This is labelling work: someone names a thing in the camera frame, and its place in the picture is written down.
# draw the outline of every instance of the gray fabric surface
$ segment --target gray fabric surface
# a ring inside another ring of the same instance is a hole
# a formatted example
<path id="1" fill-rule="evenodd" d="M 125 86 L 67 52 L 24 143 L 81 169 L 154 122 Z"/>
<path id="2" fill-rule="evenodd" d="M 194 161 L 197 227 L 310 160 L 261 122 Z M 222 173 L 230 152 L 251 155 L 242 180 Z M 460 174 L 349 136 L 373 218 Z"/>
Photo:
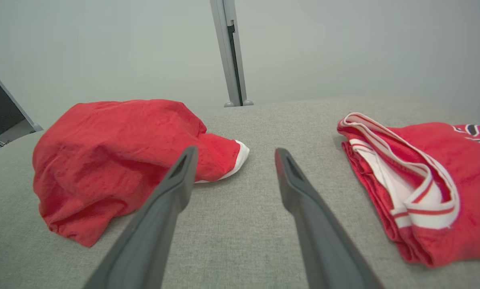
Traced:
<path id="1" fill-rule="evenodd" d="M 198 114 L 209 132 L 241 140 L 251 153 L 237 174 L 194 186 L 176 225 L 164 287 L 307 287 L 295 224 L 282 206 L 274 166 L 274 149 L 284 147 L 386 287 L 480 288 L 480 260 L 439 269 L 402 260 L 341 150 L 337 121 L 354 111 L 387 126 L 475 121 L 427 104 L 355 98 Z M 32 191 L 31 154 L 40 136 L 0 150 L 0 288 L 83 286 L 131 218 L 116 218 L 90 249 L 49 232 Z"/>

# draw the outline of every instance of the metal bracket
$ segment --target metal bracket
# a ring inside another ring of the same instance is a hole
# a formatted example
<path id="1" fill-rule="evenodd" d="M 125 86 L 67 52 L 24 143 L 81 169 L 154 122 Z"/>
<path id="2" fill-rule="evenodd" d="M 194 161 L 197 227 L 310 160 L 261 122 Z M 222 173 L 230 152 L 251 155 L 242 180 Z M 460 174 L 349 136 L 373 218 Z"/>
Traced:
<path id="1" fill-rule="evenodd" d="M 243 64 L 240 50 L 240 36 L 234 0 L 210 0 L 214 27 L 224 68 L 225 81 L 229 92 L 229 102 L 224 107 L 251 106 L 247 99 Z"/>

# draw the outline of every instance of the folded red shirt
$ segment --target folded red shirt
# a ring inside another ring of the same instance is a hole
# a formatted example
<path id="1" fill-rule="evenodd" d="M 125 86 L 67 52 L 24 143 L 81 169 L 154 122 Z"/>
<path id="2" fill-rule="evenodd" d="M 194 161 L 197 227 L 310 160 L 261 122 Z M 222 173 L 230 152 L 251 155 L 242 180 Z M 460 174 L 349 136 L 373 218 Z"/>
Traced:
<path id="1" fill-rule="evenodd" d="M 206 133 L 184 104 L 131 100 L 77 104 L 33 152 L 33 188 L 49 229 L 90 247 L 114 216 L 139 209 L 182 151 L 199 149 L 195 181 L 237 172 L 249 149 Z"/>
<path id="2" fill-rule="evenodd" d="M 404 260 L 439 267 L 480 258 L 480 126 L 385 128 L 351 113 L 337 130 Z"/>

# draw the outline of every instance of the white wall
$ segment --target white wall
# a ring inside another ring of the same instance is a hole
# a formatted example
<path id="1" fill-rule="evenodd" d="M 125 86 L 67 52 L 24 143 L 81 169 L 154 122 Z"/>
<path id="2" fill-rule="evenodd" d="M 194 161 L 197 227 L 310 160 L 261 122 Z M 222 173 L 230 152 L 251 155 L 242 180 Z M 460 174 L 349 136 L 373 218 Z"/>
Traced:
<path id="1" fill-rule="evenodd" d="M 229 100 L 209 0 L 0 0 L 0 80 L 44 128 L 78 102 Z"/>
<path id="2" fill-rule="evenodd" d="M 247 97 L 430 99 L 480 115 L 480 0 L 236 0 Z"/>

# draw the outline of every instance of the red jersey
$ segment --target red jersey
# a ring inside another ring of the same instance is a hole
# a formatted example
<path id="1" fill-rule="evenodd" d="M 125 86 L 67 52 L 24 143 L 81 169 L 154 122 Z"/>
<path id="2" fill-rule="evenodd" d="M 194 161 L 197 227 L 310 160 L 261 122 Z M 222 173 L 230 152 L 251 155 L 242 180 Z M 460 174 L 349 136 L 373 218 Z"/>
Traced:
<path id="1" fill-rule="evenodd" d="M 337 130 L 388 237 L 410 263 L 480 258 L 480 126 L 386 128 L 350 113 Z"/>

